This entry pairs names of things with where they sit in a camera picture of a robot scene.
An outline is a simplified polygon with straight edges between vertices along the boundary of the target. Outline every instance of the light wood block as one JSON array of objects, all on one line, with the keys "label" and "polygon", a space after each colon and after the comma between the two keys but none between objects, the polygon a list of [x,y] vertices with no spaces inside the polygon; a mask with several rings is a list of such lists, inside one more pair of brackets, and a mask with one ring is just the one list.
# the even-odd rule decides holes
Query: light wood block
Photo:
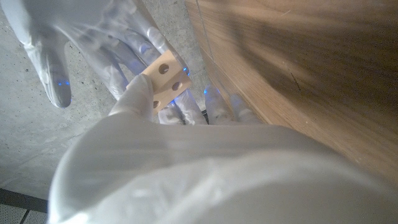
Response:
[{"label": "light wood block", "polygon": [[154,89],[154,115],[192,84],[171,51],[163,53],[142,74],[149,76]]}]

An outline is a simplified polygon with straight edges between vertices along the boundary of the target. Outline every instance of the wood grain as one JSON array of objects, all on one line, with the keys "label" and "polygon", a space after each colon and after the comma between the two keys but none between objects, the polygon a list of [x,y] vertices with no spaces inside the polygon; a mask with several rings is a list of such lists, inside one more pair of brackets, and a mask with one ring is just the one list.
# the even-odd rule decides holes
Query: wood grain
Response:
[{"label": "wood grain", "polygon": [[398,185],[398,2],[186,0],[212,82]]}]

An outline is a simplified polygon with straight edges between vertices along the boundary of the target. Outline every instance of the floor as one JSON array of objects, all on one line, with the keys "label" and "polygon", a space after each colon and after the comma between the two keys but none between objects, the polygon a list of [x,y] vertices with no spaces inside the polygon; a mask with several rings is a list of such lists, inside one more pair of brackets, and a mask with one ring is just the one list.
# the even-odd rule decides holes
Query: floor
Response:
[{"label": "floor", "polygon": [[[203,110],[209,80],[184,1],[144,3],[189,66],[191,91]],[[54,107],[2,11],[0,27],[0,188],[47,199],[62,155],[108,114],[115,100],[77,49],[67,44],[73,101],[65,109]]]}]

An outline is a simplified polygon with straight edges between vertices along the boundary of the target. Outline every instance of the latex glove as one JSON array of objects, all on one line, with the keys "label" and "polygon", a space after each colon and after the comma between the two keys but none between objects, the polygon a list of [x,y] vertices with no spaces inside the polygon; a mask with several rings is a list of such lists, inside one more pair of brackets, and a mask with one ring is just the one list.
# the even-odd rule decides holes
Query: latex glove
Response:
[{"label": "latex glove", "polygon": [[[131,81],[109,115],[128,112],[151,121],[153,98],[150,79],[146,75],[139,75]],[[238,95],[232,95],[230,98],[234,116],[229,112],[224,99],[214,86],[210,85],[206,88],[205,100],[209,124],[262,123]],[[189,90],[185,90],[176,97],[158,113],[158,116],[161,124],[207,124]]]},{"label": "latex glove", "polygon": [[117,100],[128,84],[118,63],[138,75],[166,50],[175,52],[140,0],[0,1],[47,96],[61,108],[71,102],[64,54],[68,40]]}]

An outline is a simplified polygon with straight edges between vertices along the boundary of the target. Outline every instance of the white glove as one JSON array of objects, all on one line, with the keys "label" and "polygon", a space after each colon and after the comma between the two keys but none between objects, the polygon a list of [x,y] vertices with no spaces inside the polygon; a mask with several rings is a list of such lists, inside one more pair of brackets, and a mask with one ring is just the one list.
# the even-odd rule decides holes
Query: white glove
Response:
[{"label": "white glove", "polygon": [[1,0],[1,6],[47,96],[61,108],[71,102],[68,40],[117,100],[127,85],[118,63],[138,75],[166,50],[175,53],[141,0]]},{"label": "white glove", "polygon": [[[152,120],[153,89],[150,79],[145,75],[136,76],[115,104],[109,115],[128,112],[146,120]],[[233,114],[219,91],[212,85],[205,90],[206,110],[209,124],[261,124],[257,116],[246,106],[238,95],[231,96]],[[161,124],[207,124],[199,106],[189,90],[185,90],[158,113]]]}]

